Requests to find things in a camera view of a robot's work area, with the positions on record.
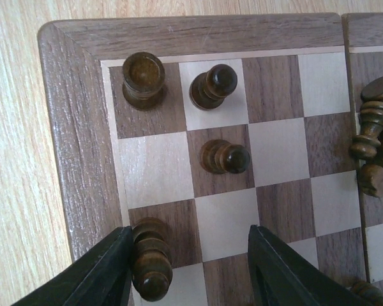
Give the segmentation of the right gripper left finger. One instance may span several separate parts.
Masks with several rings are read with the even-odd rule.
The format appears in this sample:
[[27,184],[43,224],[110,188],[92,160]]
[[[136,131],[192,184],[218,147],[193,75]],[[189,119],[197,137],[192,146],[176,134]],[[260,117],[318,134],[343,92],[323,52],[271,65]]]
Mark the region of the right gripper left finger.
[[118,227],[15,305],[128,305],[133,233]]

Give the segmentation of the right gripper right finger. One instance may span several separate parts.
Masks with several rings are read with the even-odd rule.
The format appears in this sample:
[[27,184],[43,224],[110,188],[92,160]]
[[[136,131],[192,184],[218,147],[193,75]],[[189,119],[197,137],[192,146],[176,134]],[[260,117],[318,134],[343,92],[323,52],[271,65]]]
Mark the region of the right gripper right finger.
[[255,305],[380,304],[378,288],[339,285],[263,226],[250,227],[248,265]]

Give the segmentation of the dark bishop chess piece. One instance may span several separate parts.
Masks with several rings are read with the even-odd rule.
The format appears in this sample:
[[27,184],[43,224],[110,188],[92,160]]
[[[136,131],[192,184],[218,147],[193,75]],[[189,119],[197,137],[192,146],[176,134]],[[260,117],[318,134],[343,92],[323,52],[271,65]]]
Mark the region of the dark bishop chess piece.
[[161,300],[172,282],[168,237],[169,227],[156,218],[143,218],[133,227],[132,282],[148,302]]

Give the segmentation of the wooden chess board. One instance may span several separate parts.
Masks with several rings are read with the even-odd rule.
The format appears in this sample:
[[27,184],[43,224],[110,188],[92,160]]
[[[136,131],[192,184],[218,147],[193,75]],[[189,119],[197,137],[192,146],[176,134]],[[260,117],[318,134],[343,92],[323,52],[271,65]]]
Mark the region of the wooden chess board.
[[383,198],[349,154],[383,13],[58,20],[38,48],[73,260],[151,217],[170,229],[161,305],[253,305],[258,224],[383,290]]

